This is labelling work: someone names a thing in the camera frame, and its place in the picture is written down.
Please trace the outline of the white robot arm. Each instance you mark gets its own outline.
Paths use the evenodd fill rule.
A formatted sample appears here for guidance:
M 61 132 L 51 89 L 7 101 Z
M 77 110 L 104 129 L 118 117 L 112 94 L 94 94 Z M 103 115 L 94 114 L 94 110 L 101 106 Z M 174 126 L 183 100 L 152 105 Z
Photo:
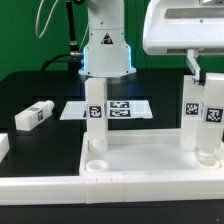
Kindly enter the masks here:
M 87 0 L 89 41 L 80 73 L 120 77 L 134 73 L 125 41 L 124 0 Z M 200 55 L 224 55 L 224 0 L 150 0 L 142 44 L 149 55 L 185 55 L 198 80 Z

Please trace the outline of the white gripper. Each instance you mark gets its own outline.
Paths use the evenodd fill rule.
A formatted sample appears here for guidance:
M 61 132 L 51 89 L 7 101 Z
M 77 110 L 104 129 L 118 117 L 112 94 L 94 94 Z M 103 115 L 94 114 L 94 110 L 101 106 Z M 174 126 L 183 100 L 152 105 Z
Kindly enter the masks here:
M 224 0 L 151 0 L 143 49 L 149 55 L 224 55 Z

